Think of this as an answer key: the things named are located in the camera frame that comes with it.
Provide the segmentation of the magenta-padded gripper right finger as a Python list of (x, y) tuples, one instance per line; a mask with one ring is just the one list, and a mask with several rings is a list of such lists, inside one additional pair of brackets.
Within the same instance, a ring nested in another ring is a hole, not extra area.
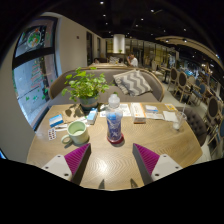
[(132, 153), (145, 185), (182, 169), (169, 155), (155, 152), (134, 143)]

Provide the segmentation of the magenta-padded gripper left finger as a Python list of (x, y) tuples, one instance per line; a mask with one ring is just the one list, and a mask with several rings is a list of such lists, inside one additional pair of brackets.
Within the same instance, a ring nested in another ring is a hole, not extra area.
[(88, 143), (65, 156), (56, 155), (42, 169), (79, 185), (90, 155), (91, 144)]

